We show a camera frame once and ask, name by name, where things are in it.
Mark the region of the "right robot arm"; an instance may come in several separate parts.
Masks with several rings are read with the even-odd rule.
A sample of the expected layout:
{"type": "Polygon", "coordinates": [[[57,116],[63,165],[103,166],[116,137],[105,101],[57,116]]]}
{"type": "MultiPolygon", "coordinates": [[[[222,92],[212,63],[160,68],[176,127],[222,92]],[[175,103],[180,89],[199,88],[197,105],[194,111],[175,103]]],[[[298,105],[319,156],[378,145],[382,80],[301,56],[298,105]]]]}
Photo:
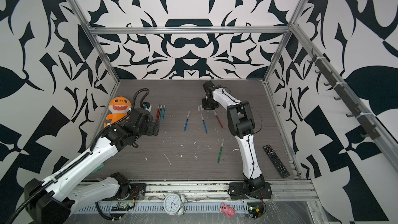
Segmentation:
{"type": "Polygon", "coordinates": [[[255,151],[256,125],[250,104],[233,97],[225,87],[214,85],[212,81],[205,82],[203,88],[205,91],[205,97],[202,99],[203,109],[210,111],[222,106],[227,111],[228,128],[239,145],[247,191],[254,192],[264,188],[264,176],[255,151]]]}

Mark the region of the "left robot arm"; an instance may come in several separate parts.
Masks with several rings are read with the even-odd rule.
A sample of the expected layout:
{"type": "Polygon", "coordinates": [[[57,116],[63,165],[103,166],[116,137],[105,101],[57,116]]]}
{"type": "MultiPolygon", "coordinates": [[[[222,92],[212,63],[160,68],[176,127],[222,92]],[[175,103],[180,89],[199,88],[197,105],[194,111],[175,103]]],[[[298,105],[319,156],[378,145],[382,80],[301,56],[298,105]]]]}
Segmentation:
{"type": "Polygon", "coordinates": [[[127,146],[137,147],[136,141],[157,136],[160,123],[147,109],[136,108],[126,117],[107,125],[93,144],[64,168],[39,181],[32,179],[24,187],[26,209],[36,224],[62,224],[78,210],[103,199],[123,199],[129,195],[130,181],[121,173],[77,189],[89,174],[127,146]]]}

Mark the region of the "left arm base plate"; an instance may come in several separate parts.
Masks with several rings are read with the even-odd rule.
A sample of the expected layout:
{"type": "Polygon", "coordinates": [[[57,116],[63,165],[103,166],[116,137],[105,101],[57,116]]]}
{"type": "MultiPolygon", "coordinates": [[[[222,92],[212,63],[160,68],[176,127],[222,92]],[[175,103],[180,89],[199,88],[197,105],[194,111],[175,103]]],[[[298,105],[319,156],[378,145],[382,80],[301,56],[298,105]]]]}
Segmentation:
{"type": "Polygon", "coordinates": [[[145,183],[131,183],[129,187],[122,187],[111,198],[105,198],[103,201],[128,201],[128,200],[142,200],[146,194],[147,184],[145,183]]]}

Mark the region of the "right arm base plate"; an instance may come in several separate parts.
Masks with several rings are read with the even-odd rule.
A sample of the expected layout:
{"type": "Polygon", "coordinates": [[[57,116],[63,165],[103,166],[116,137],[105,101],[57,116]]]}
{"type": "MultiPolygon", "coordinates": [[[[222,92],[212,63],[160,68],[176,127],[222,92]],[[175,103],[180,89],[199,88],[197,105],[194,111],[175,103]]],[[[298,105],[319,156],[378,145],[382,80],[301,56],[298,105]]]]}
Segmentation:
{"type": "Polygon", "coordinates": [[[268,182],[258,188],[253,188],[245,182],[241,183],[229,183],[227,190],[228,195],[233,200],[244,200],[244,199],[270,199],[273,195],[271,185],[268,182]]]}

